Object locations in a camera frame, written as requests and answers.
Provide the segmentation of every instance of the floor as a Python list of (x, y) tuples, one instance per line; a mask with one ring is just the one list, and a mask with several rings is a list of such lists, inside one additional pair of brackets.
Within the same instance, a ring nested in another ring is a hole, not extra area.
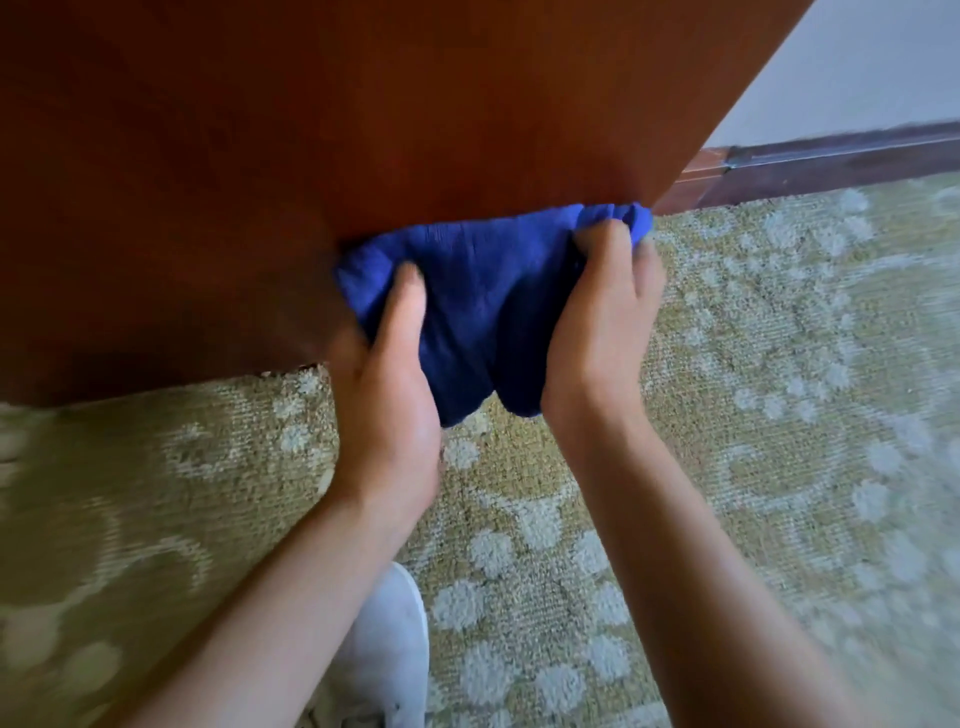
[[(890, 724), (960, 725), (960, 175), (660, 218), (651, 417)], [(86, 725), (328, 485), (322, 370), (0, 411), (0, 723)], [(445, 435), (401, 560), (434, 726), (661, 726), (540, 420)]]

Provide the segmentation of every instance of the white wall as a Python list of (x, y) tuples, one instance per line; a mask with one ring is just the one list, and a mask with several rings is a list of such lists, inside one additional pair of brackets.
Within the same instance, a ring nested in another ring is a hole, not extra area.
[(707, 146), (948, 119), (960, 119), (960, 0), (815, 0)]

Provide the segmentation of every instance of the wooden door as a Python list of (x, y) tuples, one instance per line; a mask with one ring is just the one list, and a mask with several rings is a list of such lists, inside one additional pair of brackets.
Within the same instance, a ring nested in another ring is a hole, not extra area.
[(338, 245), (651, 205), (809, 0), (10, 0), (0, 400), (289, 369)]

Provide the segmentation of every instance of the sneaker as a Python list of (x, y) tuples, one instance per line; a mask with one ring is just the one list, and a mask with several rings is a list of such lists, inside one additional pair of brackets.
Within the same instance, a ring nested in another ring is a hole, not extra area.
[(420, 589), (391, 564), (330, 663), (305, 719), (319, 728), (423, 728), (430, 641)]

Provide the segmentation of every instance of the blue towel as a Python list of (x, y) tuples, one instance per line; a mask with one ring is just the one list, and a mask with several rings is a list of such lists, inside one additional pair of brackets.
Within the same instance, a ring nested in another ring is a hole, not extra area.
[(334, 275), (361, 327), (376, 335), (394, 270), (423, 272), (420, 364), (440, 422), (456, 425), (494, 390), (522, 417), (540, 413), (550, 336), (584, 267), (572, 232), (617, 218), (636, 244), (650, 229), (640, 205), (570, 205), (518, 217), (417, 225), (371, 238)]

